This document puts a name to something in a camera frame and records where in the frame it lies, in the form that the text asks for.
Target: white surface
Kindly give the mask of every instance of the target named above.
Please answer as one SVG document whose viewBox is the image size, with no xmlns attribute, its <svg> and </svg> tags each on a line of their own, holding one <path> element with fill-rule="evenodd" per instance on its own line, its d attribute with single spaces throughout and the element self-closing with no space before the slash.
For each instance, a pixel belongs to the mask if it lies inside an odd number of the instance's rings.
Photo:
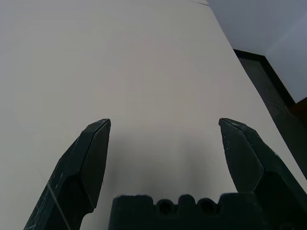
<svg viewBox="0 0 307 230">
<path fill-rule="evenodd" d="M 265 55 L 295 102 L 307 97 L 307 1 L 208 2 L 234 49 Z"/>
<path fill-rule="evenodd" d="M 112 121 L 104 185 L 81 229 L 107 229 L 112 199 L 120 194 L 177 202 L 186 193 L 218 201 L 235 192 L 220 117 L 256 129 L 306 190 L 209 7 L 179 0 L 35 0 L 5 7 L 3 229 L 23 228 L 58 159 L 101 118 Z"/>
<path fill-rule="evenodd" d="M 307 97 L 307 11 L 266 53 L 295 102 Z"/>
</svg>

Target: screw hole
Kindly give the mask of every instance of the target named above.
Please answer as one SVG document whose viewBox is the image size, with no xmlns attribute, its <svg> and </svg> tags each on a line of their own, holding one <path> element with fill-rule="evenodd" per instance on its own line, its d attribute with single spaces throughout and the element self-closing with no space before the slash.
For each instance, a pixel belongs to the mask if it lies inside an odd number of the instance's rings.
<svg viewBox="0 0 307 230">
<path fill-rule="evenodd" d="M 157 207 L 162 215 L 171 215 L 174 212 L 174 205 L 170 200 L 160 200 Z"/>
<path fill-rule="evenodd" d="M 218 205 L 208 198 L 201 199 L 198 202 L 198 206 L 200 206 L 207 215 L 215 215 L 219 212 Z"/>
</svg>

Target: black frame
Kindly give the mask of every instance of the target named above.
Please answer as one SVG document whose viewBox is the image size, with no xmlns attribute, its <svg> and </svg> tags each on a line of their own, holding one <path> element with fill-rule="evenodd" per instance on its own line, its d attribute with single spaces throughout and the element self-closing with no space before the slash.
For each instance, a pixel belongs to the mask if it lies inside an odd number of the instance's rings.
<svg viewBox="0 0 307 230">
<path fill-rule="evenodd" d="M 234 52 L 236 53 L 236 56 L 238 58 L 258 61 L 262 65 L 265 73 L 268 75 L 269 79 L 273 83 L 274 87 L 276 88 L 277 92 L 279 93 L 285 105 L 288 108 L 295 105 L 295 102 L 293 98 L 291 97 L 290 93 L 285 88 L 282 81 L 279 79 L 278 75 L 275 73 L 274 69 L 269 64 L 265 56 L 259 55 L 259 54 L 253 54 L 253 53 L 249 53 L 249 52 L 245 52 L 245 51 L 237 50 L 237 49 L 234 49 Z"/>
</svg>

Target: white wall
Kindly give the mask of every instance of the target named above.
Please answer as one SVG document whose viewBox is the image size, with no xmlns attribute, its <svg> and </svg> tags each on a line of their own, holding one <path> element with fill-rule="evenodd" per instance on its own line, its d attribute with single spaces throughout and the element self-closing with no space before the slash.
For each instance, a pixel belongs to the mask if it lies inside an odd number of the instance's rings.
<svg viewBox="0 0 307 230">
<path fill-rule="evenodd" d="M 307 97 L 307 13 L 265 56 L 295 102 Z"/>
<path fill-rule="evenodd" d="M 208 0 L 234 49 L 265 55 L 293 99 L 307 97 L 305 0 Z"/>
</svg>

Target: scratch mark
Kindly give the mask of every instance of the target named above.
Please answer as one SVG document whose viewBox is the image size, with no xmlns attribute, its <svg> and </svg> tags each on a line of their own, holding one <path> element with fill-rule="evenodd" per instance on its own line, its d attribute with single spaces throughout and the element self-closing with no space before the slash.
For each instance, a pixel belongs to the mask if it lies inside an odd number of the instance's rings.
<svg viewBox="0 0 307 230">
<path fill-rule="evenodd" d="M 60 205 L 59 205 L 59 203 L 58 203 L 58 201 L 57 201 L 57 197 L 56 197 L 56 195 L 53 193 L 52 188 L 50 187 L 50 184 L 49 184 L 49 183 L 47 183 L 47 188 L 48 188 L 49 191 L 50 191 L 50 194 L 51 194 L 51 196 L 52 196 L 52 198 L 53 198 L 53 200 L 54 200 L 54 203 L 56 204 L 56 206 L 57 206 L 58 209 L 59 209 L 59 212 L 60 212 L 60 214 L 61 214 L 61 216 L 62 216 L 62 218 L 63 218 L 63 220 L 64 220 L 64 222 L 65 222 L 65 225 L 66 225 L 67 229 L 68 229 L 68 230 L 71 230 L 71 228 L 70 228 L 70 226 L 69 226 L 69 223 L 68 223 L 67 219 L 66 219 L 65 216 L 64 216 L 63 210 L 61 209 L 61 207 L 60 207 Z"/>
<path fill-rule="evenodd" d="M 30 226 L 30 227 L 24 228 L 24 230 L 32 229 L 32 228 L 34 228 L 35 226 L 36 226 L 36 224 L 35 224 L 35 225 L 32 225 L 32 226 Z"/>
<path fill-rule="evenodd" d="M 191 2 L 198 3 L 198 4 L 204 5 L 204 6 L 209 6 L 209 4 L 205 4 L 205 3 L 201 3 L 201 2 L 197 2 L 197 1 L 191 1 Z"/>
</svg>

